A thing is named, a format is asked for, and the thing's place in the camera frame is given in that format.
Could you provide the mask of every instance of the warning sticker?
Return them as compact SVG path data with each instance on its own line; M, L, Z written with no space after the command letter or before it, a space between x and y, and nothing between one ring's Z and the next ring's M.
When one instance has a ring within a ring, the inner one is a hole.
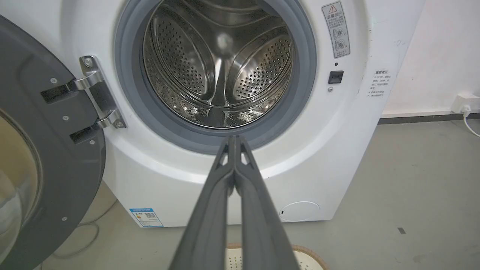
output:
M338 1L328 4L322 7L322 11L330 31L334 58L350 54L350 41L342 3Z
M151 208L130 208L130 212L144 228L163 227L160 219Z
M388 70L377 70L373 75L372 84L368 91L367 97L369 98L381 98L386 94L386 87L390 84L392 76Z

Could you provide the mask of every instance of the open door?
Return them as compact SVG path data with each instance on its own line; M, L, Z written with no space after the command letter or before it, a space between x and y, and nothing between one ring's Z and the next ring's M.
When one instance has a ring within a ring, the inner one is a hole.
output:
M73 232L100 185L105 139L87 93L0 16L0 269L31 270Z

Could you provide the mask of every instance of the concrete floor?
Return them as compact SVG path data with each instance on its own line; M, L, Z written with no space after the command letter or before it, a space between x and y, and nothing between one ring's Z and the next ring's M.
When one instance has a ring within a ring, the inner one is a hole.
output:
M470 120L480 131L480 121ZM480 138L462 121L378 126L331 221L285 224L291 243L332 270L480 269ZM114 200L105 186L85 220ZM117 205L88 250L43 270L167 269L182 228L141 229ZM402 227L406 234L401 234ZM77 229L58 253L88 242ZM229 242L240 227L228 228Z

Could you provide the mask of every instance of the washing machine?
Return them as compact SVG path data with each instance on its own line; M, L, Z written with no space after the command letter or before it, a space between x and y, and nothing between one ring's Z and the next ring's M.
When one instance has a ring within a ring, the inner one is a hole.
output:
M333 218L423 4L0 1L1 267L48 257L102 179L140 227L185 226L229 135L283 222Z

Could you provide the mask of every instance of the door hinge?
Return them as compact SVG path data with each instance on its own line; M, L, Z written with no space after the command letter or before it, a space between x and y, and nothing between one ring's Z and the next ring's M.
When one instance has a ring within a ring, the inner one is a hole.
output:
M89 97L98 113L96 122L98 127L106 128L113 125L115 128L126 128L127 124L103 78L96 57L92 55L80 57L80 66L85 77L74 80L75 90L89 89Z

